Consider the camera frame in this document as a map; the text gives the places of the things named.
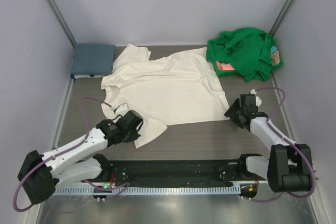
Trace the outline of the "cream white t shirt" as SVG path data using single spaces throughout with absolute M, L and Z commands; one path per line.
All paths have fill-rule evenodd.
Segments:
M 128 44 L 105 76 L 102 111 L 106 118 L 117 114 L 111 108 L 126 103 L 144 118 L 139 148 L 160 136 L 168 126 L 223 121 L 229 104 L 213 65 L 206 61 L 206 48 L 185 50 L 150 60 L 146 47 Z

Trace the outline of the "green plastic bin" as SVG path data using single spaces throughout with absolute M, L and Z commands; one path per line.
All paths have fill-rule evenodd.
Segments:
M 236 70 L 235 71 L 219 71 L 218 68 L 217 68 L 217 65 L 216 65 L 216 61 L 213 61 L 212 63 L 213 63 L 214 71 L 216 72 L 218 77 L 228 77 L 228 76 L 238 76 L 239 75 L 239 73 Z M 284 63 L 283 63 L 283 60 L 280 56 L 280 64 L 272 65 L 271 70 L 274 71 L 274 70 L 282 67 L 283 65 L 284 65 Z

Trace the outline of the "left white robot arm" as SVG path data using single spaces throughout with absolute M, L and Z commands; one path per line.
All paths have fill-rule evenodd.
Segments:
M 76 140 L 43 154 L 28 153 L 18 173 L 32 205 L 40 204 L 64 186 L 85 179 L 106 182 L 113 174 L 112 165 L 98 151 L 112 145 L 129 143 L 140 137 L 143 117 L 134 110 L 114 119 L 105 119 Z

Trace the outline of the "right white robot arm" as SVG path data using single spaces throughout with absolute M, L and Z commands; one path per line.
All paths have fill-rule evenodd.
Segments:
M 268 181 L 275 193 L 310 193 L 316 186 L 312 167 L 311 149 L 288 138 L 258 110 L 255 94 L 242 94 L 225 112 L 236 126 L 257 136 L 270 151 L 269 157 L 259 154 L 243 154 L 239 158 L 236 172 L 241 179 L 248 180 L 257 175 Z

